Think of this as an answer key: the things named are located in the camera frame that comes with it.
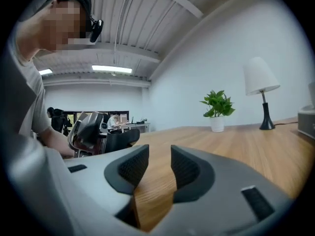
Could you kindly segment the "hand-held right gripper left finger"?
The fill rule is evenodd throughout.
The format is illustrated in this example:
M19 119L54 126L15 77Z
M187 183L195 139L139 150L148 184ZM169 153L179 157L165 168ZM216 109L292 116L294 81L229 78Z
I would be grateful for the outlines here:
M134 191L149 164L149 145L66 159L71 177L96 204L124 222L138 222Z

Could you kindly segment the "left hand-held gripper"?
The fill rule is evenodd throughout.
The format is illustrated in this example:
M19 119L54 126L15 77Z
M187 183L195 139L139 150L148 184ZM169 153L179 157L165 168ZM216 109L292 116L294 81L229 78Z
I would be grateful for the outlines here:
M132 129L124 133L108 133L102 128L103 114L82 112L67 137L68 146L75 157L110 153L132 147L140 138L140 131Z

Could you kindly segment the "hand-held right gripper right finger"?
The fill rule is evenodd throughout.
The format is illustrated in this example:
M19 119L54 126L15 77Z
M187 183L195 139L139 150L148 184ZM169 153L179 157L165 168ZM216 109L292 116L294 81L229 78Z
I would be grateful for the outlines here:
M250 166L171 146L177 190L155 233L265 233L293 200Z

